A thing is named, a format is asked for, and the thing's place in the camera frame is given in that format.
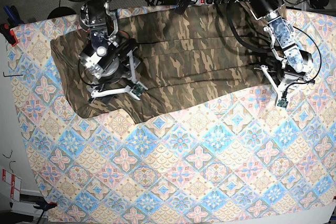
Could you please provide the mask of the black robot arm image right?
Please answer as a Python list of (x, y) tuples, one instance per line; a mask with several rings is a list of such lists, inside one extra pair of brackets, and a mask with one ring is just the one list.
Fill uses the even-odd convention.
[[(233, 4), (245, 4), (255, 20), (266, 21), (263, 30), (270, 37), (268, 48), (253, 46), (241, 39), (232, 20)], [(228, 0), (226, 18), (237, 41), (247, 49), (260, 54), (272, 53), (278, 64), (275, 67), (257, 65), (255, 68), (264, 73), (276, 93), (275, 105), (286, 108), (288, 100), (293, 96), (291, 87), (314, 84), (315, 78), (309, 77), (313, 70), (313, 59), (310, 53), (299, 49), (294, 38), (295, 27), (283, 18), (279, 9), (284, 6), (284, 0)]]

